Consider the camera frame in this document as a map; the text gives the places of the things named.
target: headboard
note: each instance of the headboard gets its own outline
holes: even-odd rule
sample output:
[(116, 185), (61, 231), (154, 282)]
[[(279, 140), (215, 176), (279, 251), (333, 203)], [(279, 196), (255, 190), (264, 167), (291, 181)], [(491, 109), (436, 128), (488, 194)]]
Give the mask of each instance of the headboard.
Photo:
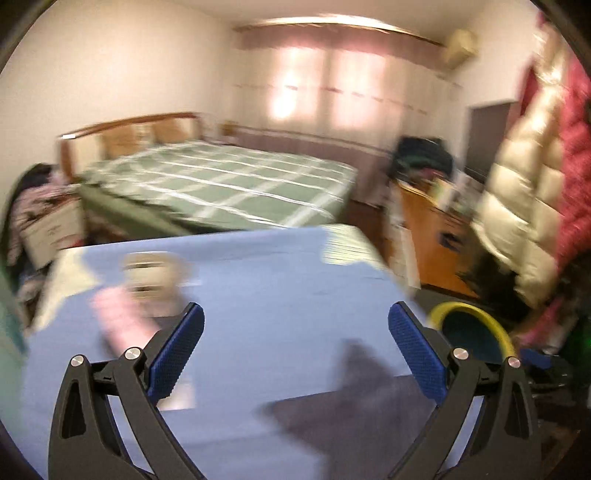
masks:
[(83, 127), (59, 136), (61, 170), (68, 179), (74, 181), (77, 173), (104, 158), (101, 133), (123, 125), (134, 125), (138, 131), (149, 128), (153, 122), (174, 118), (185, 130), (189, 138), (203, 138), (203, 128), (199, 114), (193, 112), (161, 113), (124, 118), (112, 122)]

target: ceiling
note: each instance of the ceiling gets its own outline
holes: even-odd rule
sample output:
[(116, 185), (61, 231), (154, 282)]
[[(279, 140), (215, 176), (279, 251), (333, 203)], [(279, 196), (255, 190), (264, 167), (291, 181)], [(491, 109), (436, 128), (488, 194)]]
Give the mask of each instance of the ceiling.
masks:
[(279, 17), (360, 15), (443, 42), (489, 0), (175, 0), (235, 25)]

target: black screen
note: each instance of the black screen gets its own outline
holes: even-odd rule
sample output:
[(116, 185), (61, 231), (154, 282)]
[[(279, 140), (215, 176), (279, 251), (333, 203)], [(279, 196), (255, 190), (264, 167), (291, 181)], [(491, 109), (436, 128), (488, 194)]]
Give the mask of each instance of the black screen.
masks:
[(507, 117), (513, 102), (474, 107), (466, 152), (466, 173), (484, 183), (505, 136)]

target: bed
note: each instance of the bed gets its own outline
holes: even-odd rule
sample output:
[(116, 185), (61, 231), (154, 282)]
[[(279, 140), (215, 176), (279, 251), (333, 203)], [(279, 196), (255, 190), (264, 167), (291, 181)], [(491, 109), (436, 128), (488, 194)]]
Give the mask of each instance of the bed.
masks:
[[(153, 129), (176, 123), (183, 141), (160, 143)], [(122, 127), (141, 148), (113, 158), (105, 135)], [(356, 170), (307, 155), (202, 140), (199, 117), (168, 113), (97, 124), (61, 136), (61, 167), (91, 229), (125, 239), (335, 223)]]
[[(164, 411), (210, 480), (385, 478), (427, 421), (420, 393), (388, 331), (405, 300), (355, 228), (214, 233), (69, 249), (57, 260), (28, 343), (20, 428), (9, 432), (42, 476), (57, 393), (70, 358), (112, 358), (90, 304), (122, 282), (130, 252), (168, 251), (189, 269), (182, 293), (205, 311), (204, 334), (181, 378), (191, 408)], [(424, 313), (408, 302), (417, 316)], [(134, 463), (147, 468), (112, 401)], [(475, 405), (448, 457), (453, 465)]]

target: pink curtain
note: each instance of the pink curtain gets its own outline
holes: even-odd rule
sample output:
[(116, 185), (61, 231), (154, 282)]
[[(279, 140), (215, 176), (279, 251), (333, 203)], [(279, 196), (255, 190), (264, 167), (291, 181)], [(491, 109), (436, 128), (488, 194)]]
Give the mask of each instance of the pink curtain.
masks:
[(399, 137), (443, 127), (440, 58), (440, 46), (410, 35), (345, 25), (245, 30), (231, 100), (240, 142), (349, 164), (353, 198), (380, 205)]

